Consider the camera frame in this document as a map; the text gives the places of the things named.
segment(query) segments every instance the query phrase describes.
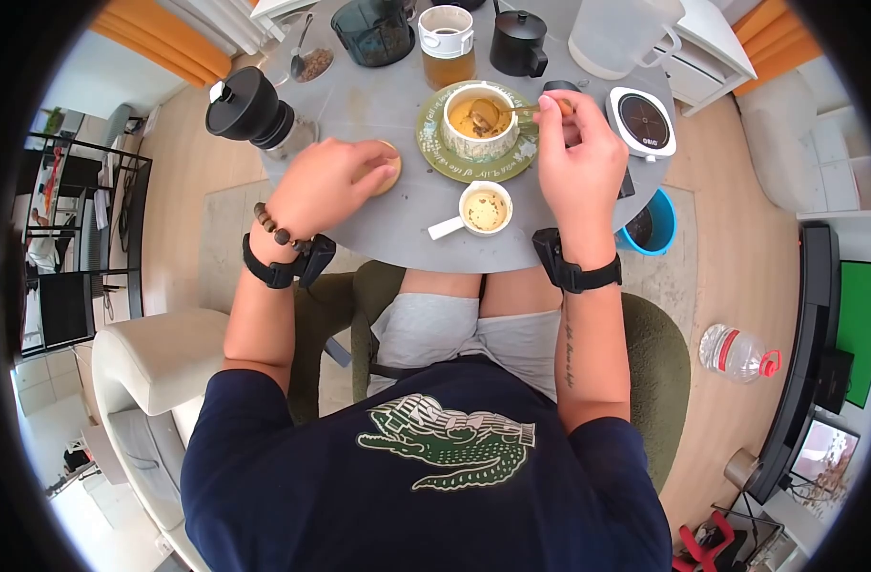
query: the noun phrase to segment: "gold spoon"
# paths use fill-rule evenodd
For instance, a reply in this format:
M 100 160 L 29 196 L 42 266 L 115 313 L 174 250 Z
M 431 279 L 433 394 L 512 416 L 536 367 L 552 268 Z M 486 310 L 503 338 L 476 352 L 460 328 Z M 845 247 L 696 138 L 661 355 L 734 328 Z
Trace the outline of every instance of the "gold spoon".
M 559 109 L 563 112 L 563 117 L 573 113 L 572 104 L 568 100 L 557 101 Z M 483 97 L 478 97 L 470 105 L 470 119 L 474 121 L 474 125 L 486 131 L 492 129 L 503 113 L 511 112 L 538 112 L 541 110 L 539 105 L 523 105 L 521 107 L 499 107 L 492 100 Z

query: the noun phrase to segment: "white armchair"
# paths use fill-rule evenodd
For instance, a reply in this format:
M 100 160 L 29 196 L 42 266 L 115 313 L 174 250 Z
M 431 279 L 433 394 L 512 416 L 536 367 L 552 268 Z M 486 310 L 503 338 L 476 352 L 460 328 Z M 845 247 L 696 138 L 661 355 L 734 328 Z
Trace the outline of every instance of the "white armchair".
M 111 324 L 95 337 L 92 383 L 102 424 L 143 508 L 195 572 L 208 572 L 184 531 L 181 461 L 222 362 L 228 316 L 209 309 Z
M 810 86 L 792 70 L 738 97 L 738 107 L 759 186 L 777 207 L 807 212 L 811 167 L 800 139 L 817 119 Z

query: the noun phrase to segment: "teacup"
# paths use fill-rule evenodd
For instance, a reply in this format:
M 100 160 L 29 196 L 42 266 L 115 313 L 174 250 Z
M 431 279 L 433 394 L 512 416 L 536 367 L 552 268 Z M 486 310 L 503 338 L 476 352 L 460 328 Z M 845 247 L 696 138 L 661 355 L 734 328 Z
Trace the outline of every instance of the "teacup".
M 518 114 L 516 112 L 504 114 L 502 119 L 509 120 L 500 133 L 491 136 L 468 136 L 458 131 L 452 125 L 450 117 L 452 112 L 465 102 L 471 102 L 477 98 L 486 98 L 506 107 L 514 107 L 515 103 L 496 87 L 486 82 L 471 83 L 458 88 L 448 101 L 444 103 L 441 118 L 441 140 L 454 154 L 472 163 L 489 163 L 509 153 L 518 142 Z
M 453 219 L 429 227 L 429 236 L 434 241 L 463 228 L 477 236 L 498 233 L 511 221 L 509 191 L 492 181 L 475 180 L 461 193 L 457 212 Z

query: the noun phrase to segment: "white scale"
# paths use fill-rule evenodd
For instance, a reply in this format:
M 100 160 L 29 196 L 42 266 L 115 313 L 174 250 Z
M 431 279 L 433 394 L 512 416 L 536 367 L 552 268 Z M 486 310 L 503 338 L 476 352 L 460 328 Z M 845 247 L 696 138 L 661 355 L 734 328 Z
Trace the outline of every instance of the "white scale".
M 654 163 L 658 157 L 671 156 L 677 150 L 670 115 L 654 95 L 614 87 L 606 108 L 610 127 L 629 147 L 629 154 Z

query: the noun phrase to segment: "navy t-shirt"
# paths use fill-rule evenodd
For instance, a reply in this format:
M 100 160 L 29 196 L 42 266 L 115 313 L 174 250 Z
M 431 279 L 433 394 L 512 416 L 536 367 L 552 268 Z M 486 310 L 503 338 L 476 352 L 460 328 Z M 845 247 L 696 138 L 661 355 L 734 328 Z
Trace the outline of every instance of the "navy t-shirt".
M 181 474 L 216 572 L 670 570 L 642 437 L 494 365 L 437 364 L 295 428 L 267 375 L 213 376 Z

